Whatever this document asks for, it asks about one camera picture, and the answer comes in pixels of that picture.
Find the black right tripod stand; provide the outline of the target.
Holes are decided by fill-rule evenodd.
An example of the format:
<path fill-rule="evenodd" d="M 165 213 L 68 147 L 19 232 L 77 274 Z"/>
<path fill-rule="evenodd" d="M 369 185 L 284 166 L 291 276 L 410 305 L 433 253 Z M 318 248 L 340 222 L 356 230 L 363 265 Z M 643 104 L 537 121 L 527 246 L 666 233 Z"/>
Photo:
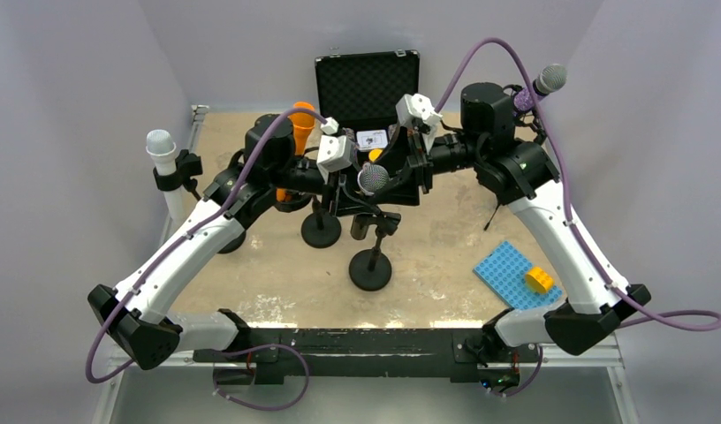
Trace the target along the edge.
<path fill-rule="evenodd" d="M 515 84 L 507 85 L 505 90 L 511 91 L 510 97 L 513 103 L 515 124 L 518 127 L 529 128 L 535 134 L 533 142 L 542 145 L 547 138 L 547 134 L 540 118 L 534 113 L 535 102 L 529 90 Z"/>

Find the orange microphone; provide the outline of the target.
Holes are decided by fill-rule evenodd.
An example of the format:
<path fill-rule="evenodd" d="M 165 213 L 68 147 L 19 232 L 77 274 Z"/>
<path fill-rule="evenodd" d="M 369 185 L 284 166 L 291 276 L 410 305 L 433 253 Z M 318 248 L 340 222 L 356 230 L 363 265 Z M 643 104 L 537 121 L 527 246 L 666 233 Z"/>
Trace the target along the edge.
<path fill-rule="evenodd" d="M 314 106 L 308 102 L 296 102 L 294 108 L 303 108 L 306 110 L 315 110 Z M 307 145 L 307 140 L 311 132 L 315 128 L 315 118 L 307 113 L 294 113 L 289 116 L 293 127 L 293 138 L 295 141 L 294 155 L 303 155 Z M 292 195 L 285 189 L 277 189 L 278 201 L 290 201 Z"/>

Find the black poker chip case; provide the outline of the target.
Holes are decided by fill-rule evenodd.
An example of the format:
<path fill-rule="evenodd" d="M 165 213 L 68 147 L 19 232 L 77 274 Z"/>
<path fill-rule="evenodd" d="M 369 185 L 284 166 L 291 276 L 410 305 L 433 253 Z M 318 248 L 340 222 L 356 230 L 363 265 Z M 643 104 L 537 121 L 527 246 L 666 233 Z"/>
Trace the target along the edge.
<path fill-rule="evenodd" d="M 420 61 L 413 49 L 318 57 L 320 114 L 349 130 L 360 151 L 386 148 L 398 122 L 396 104 L 418 92 Z"/>

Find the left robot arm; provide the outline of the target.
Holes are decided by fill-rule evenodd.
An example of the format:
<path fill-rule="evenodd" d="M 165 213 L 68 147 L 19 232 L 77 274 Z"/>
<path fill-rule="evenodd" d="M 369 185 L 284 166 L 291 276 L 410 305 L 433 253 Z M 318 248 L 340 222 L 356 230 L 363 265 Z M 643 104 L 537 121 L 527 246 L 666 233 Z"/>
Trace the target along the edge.
<path fill-rule="evenodd" d="M 244 150 L 236 155 L 245 161 L 225 170 L 224 183 L 210 185 L 190 216 L 150 259 L 115 287 L 99 284 L 89 293 L 88 302 L 102 325 L 93 351 L 109 336 L 128 355 L 130 364 L 144 370 L 158 367 L 175 352 L 210 349 L 229 361 L 247 355 L 247 325 L 236 314 L 222 310 L 185 317 L 168 312 L 207 263 L 273 207 L 278 188 L 313 192 L 290 181 L 299 160 L 293 152 L 296 140 L 290 117 L 294 114 L 320 122 L 321 155 L 338 148 L 338 157 L 356 165 L 356 142 L 335 119 L 306 108 L 262 116 L 250 130 Z"/>

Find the purple glitter microphone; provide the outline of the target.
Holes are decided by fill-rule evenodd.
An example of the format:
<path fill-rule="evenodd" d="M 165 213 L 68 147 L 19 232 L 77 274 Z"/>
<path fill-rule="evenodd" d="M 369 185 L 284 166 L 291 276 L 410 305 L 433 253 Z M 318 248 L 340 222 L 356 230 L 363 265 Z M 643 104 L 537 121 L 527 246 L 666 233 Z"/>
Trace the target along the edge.
<path fill-rule="evenodd" d="M 561 64 L 549 64 L 544 67 L 532 82 L 532 89 L 535 92 L 537 102 L 544 97 L 562 89 L 568 77 L 567 69 Z M 527 113 L 535 106 L 528 88 L 522 88 L 514 97 L 513 104 L 515 114 Z"/>

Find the blue building baseplate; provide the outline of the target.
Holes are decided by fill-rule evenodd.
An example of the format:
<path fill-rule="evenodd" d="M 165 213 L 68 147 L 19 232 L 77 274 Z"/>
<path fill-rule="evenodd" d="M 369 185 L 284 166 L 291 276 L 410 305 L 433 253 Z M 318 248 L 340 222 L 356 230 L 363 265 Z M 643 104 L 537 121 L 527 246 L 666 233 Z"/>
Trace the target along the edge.
<path fill-rule="evenodd" d="M 525 276 L 533 267 L 533 263 L 516 247 L 503 241 L 474 266 L 473 272 L 511 308 L 528 310 L 558 302 L 564 292 L 557 285 L 545 294 L 528 288 Z"/>

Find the yellow building brick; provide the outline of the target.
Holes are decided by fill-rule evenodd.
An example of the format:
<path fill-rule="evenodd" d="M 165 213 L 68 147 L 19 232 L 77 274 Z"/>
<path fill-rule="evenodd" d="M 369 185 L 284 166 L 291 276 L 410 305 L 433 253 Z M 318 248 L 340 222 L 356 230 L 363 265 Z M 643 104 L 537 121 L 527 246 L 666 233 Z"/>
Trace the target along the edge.
<path fill-rule="evenodd" d="M 525 286 L 537 294 L 547 294 L 555 286 L 554 279 L 542 268 L 533 267 L 524 276 Z"/>

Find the black shock-mount microphone stand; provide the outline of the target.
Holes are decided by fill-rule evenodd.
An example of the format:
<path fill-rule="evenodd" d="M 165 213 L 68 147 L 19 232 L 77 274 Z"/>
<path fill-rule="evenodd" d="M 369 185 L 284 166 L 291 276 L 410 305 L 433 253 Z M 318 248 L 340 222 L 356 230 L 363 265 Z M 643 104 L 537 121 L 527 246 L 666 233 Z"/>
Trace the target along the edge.
<path fill-rule="evenodd" d="M 338 242 L 342 227 L 339 220 L 322 206 L 318 198 L 311 193 L 278 189 L 275 208 L 283 213 L 297 212 L 310 206 L 311 213 L 301 224 L 300 235 L 303 241 L 313 248 L 327 248 Z"/>

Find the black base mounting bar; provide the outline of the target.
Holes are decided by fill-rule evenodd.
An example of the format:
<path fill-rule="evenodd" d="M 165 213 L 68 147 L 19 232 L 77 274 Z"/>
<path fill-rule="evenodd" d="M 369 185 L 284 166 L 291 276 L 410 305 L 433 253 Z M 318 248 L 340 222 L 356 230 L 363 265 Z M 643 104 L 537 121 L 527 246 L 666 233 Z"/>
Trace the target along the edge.
<path fill-rule="evenodd" d="M 494 342 L 479 328 L 256 328 L 225 352 L 197 350 L 193 357 L 218 368 L 249 366 L 258 384 L 305 375 L 517 382 L 538 361 L 535 348 Z"/>

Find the black left microphone stand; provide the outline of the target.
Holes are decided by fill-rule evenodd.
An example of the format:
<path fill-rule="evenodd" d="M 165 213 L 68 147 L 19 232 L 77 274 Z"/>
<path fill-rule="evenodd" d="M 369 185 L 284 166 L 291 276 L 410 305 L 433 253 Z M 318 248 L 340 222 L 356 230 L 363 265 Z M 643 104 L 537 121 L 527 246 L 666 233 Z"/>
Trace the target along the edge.
<path fill-rule="evenodd" d="M 157 170 L 153 171 L 157 189 L 171 193 L 174 189 L 183 188 L 200 201 L 201 195 L 197 191 L 198 181 L 195 178 L 203 174 L 201 158 L 188 149 L 182 149 L 175 158 L 174 164 L 175 170 L 170 175 L 162 176 Z"/>

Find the black clip microphone stand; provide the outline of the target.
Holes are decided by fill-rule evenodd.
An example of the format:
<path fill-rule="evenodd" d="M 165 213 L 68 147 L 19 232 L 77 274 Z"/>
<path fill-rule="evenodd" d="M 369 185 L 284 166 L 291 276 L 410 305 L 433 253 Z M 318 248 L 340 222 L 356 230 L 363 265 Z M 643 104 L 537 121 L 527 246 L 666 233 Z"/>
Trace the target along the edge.
<path fill-rule="evenodd" d="M 379 215 L 358 214 L 353 218 L 350 235 L 363 240 L 368 229 L 374 225 L 376 242 L 370 249 L 359 251 L 349 263 L 349 276 L 353 284 L 365 292 L 376 292 L 384 288 L 392 275 L 389 258 L 382 252 L 382 242 L 398 229 L 401 214 L 382 212 Z"/>

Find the white microphone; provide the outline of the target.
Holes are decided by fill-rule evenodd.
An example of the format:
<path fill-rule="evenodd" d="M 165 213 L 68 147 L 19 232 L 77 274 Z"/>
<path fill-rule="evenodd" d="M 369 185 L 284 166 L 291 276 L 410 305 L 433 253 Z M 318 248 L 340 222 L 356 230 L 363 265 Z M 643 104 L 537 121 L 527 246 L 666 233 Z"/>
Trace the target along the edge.
<path fill-rule="evenodd" d="M 178 157 L 176 143 L 168 131 L 155 129 L 147 134 L 146 151 L 155 165 L 156 185 L 164 195 L 171 220 L 175 225 L 180 226 L 186 216 L 183 187 L 176 164 Z"/>

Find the black silver-mesh microphone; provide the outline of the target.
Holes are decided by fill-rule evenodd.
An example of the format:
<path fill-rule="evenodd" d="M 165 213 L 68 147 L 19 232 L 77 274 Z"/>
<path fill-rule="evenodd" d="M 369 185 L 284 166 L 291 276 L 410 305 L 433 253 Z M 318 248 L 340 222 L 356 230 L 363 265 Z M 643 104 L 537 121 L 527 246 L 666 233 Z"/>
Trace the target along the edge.
<path fill-rule="evenodd" d="M 389 172 L 376 163 L 364 163 L 357 175 L 358 187 L 367 196 L 376 194 L 390 181 Z M 363 240 L 368 233 L 367 220 L 370 215 L 358 214 L 353 217 L 350 235 L 353 239 Z"/>

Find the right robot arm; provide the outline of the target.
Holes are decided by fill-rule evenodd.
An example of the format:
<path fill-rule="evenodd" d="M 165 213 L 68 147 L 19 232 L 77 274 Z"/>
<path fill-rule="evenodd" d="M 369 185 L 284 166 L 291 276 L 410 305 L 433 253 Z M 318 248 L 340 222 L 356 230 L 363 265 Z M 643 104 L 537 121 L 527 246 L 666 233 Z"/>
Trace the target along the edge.
<path fill-rule="evenodd" d="M 378 162 L 392 179 L 372 192 L 379 204 L 398 204 L 406 193 L 430 187 L 437 174 L 472 169 L 478 183 L 494 193 L 530 231 L 557 271 L 565 301 L 527 311 L 512 309 L 486 324 L 484 352 L 505 358 L 517 345 L 548 342 L 581 355 L 618 329 L 650 301 L 643 284 L 627 281 L 607 260 L 568 199 L 558 166 L 539 141 L 524 141 L 515 131 L 520 111 L 502 87 L 474 83 L 460 94 L 460 127 L 436 135 L 442 120 L 432 101 L 404 95 L 396 105 L 398 143 L 409 146 L 396 160 L 391 142 Z"/>

